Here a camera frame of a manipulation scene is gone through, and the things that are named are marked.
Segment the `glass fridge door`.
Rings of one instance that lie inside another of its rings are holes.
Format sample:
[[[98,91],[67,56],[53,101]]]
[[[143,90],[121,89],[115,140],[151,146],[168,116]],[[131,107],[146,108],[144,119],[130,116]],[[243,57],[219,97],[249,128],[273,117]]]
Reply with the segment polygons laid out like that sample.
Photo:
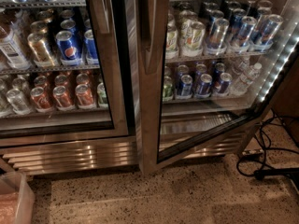
[[[111,0],[0,0],[1,22],[7,24],[30,50],[31,66],[13,69],[1,52],[2,147],[42,145],[120,136],[127,132],[121,84],[121,66],[113,21]],[[82,64],[64,66],[56,35],[63,31],[75,35],[82,45]],[[93,31],[99,64],[88,61],[84,33]],[[58,65],[39,68],[34,62],[27,37],[42,33],[50,43]],[[88,85],[94,108],[78,107],[77,85]],[[56,86],[68,88],[74,101],[72,110],[59,110],[53,97]],[[30,92],[42,87],[53,102],[50,112],[36,110]],[[30,102],[32,112],[19,115],[7,100],[7,92],[18,89]]]
[[[298,68],[299,0],[129,0],[134,14],[132,31],[132,81],[134,85],[136,143],[141,171],[150,174],[157,165],[198,143],[243,127],[258,127],[282,93],[291,73]],[[243,52],[228,49],[235,16],[251,16],[256,25]],[[229,28],[223,54],[205,54],[206,38],[216,19]],[[184,37],[192,21],[206,27],[198,56],[182,55]],[[178,30],[178,55],[165,58],[167,25]],[[241,96],[230,93],[233,82],[249,66],[260,63],[261,74]],[[233,80],[226,96],[213,96],[221,73]],[[198,79],[212,76],[210,95],[194,96]],[[176,91],[183,75],[192,77],[192,95],[178,99]],[[173,98],[163,100],[164,77],[173,81]]]

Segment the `green soda can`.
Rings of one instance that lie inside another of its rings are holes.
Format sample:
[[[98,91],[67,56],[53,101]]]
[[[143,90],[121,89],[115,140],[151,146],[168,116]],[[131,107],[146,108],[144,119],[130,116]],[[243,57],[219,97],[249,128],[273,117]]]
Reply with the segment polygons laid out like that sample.
[[[173,98],[173,81],[169,76],[164,77],[163,100],[169,101]]]

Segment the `blue pepsi can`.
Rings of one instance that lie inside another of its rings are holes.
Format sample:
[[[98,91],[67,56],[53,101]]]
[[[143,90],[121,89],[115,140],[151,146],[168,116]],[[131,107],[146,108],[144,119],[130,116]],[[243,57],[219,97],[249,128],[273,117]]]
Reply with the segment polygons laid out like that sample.
[[[213,96],[226,96],[229,93],[229,88],[232,83],[232,76],[229,73],[221,73],[214,83]]]
[[[176,97],[178,99],[188,99],[192,95],[192,77],[183,75],[178,83]]]
[[[194,96],[196,98],[207,98],[210,95],[210,89],[212,85],[212,76],[209,74],[203,74],[198,79]]]
[[[63,30],[56,35],[56,43],[61,52],[61,62],[64,66],[82,64],[82,45],[75,35]]]

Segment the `red soda can right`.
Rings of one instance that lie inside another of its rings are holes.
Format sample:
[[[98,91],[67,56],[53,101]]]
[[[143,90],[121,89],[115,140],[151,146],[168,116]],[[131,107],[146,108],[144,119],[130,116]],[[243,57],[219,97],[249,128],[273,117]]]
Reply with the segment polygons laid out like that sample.
[[[75,94],[78,99],[78,107],[82,109],[94,108],[95,101],[91,88],[86,84],[77,85]]]

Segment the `blue Pepsi can lower right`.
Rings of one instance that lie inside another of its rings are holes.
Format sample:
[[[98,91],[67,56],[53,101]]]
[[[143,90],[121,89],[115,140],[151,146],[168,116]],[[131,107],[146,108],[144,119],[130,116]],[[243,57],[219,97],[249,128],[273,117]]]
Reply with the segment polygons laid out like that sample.
[[[229,88],[232,83],[232,76],[229,73],[221,73],[214,83],[213,96],[226,96],[229,93]]]

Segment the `blue Pepsi can edge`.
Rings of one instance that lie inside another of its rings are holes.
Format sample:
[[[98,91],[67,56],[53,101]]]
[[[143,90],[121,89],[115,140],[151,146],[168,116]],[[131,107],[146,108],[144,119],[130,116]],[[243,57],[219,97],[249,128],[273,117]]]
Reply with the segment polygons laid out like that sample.
[[[84,33],[84,43],[87,50],[88,61],[91,62],[92,64],[99,64],[97,49],[95,46],[92,30],[87,30]]]

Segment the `Mountain Dew can right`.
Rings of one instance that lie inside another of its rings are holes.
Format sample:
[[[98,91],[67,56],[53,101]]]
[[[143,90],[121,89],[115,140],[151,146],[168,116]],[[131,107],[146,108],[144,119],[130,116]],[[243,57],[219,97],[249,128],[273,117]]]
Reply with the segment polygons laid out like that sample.
[[[200,21],[192,21],[188,27],[182,45],[182,55],[185,57],[198,56],[202,49],[206,27]]]

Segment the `red soda can middle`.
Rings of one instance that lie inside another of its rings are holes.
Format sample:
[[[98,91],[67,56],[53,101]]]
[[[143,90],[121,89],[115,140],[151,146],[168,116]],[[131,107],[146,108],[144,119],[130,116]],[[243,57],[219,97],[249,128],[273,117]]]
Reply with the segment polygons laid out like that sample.
[[[56,86],[52,93],[59,110],[65,111],[75,108],[74,101],[67,87]]]

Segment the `silver blue energy can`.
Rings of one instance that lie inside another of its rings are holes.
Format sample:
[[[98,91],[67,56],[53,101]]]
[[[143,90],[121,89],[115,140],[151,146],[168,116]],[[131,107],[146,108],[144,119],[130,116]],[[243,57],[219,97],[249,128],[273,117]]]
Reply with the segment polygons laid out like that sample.
[[[229,22],[224,18],[216,19],[210,29],[209,35],[206,38],[205,54],[218,55],[223,54],[226,49],[224,43]]]

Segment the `clear water bottle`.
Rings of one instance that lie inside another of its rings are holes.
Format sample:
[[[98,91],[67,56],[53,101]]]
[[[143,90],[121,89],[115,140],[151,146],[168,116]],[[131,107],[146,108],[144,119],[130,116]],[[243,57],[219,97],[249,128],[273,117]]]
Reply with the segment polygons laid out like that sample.
[[[245,94],[253,81],[261,74],[262,65],[256,63],[245,69],[241,75],[233,82],[230,93],[233,96]]]

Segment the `blue Pepsi can front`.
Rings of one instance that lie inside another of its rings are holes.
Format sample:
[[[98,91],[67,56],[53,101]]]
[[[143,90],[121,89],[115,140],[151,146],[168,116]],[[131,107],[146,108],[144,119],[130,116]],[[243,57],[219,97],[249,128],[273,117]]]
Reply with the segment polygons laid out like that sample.
[[[56,43],[61,52],[61,62],[64,66],[82,64],[82,45],[75,35],[63,30],[56,35]]]

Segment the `red soda can left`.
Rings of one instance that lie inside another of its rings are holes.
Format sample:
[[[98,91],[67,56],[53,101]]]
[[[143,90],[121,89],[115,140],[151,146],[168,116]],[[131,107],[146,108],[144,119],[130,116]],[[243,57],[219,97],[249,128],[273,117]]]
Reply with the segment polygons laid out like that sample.
[[[35,87],[31,90],[30,95],[38,112],[46,113],[53,109],[53,102],[44,88]]]

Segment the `gold soda can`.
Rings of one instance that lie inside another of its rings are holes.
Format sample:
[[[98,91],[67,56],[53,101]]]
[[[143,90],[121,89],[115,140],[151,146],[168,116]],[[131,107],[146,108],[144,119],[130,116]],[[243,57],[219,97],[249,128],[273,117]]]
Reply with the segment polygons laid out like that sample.
[[[42,33],[31,33],[28,35],[27,41],[34,54],[34,62],[39,68],[49,68],[58,65],[45,35]]]

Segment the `silver can lower left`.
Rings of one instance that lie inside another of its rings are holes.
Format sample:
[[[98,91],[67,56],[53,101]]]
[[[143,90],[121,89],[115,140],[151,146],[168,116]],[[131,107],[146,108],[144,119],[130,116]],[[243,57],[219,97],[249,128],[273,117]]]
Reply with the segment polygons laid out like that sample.
[[[13,111],[19,115],[27,115],[32,112],[30,102],[24,93],[18,89],[11,89],[7,92],[7,100]]]

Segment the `clear plastic storage bin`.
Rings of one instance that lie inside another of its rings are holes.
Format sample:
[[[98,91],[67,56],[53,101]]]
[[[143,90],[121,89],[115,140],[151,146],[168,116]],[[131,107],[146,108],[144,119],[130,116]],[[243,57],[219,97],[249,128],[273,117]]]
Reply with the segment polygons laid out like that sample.
[[[31,224],[34,202],[24,173],[0,176],[0,224]]]

